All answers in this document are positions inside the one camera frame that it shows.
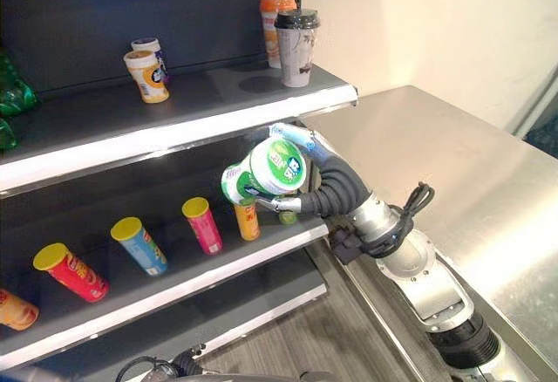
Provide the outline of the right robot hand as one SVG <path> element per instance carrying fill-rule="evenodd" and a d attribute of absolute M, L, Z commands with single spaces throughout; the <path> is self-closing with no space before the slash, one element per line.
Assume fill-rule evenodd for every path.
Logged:
<path fill-rule="evenodd" d="M 265 208 L 324 218 L 349 214 L 371 196 L 358 173 L 319 132 L 277 122 L 268 127 L 268 134 L 296 144 L 317 166 L 320 184 L 297 196 L 257 195 L 255 200 Z"/>

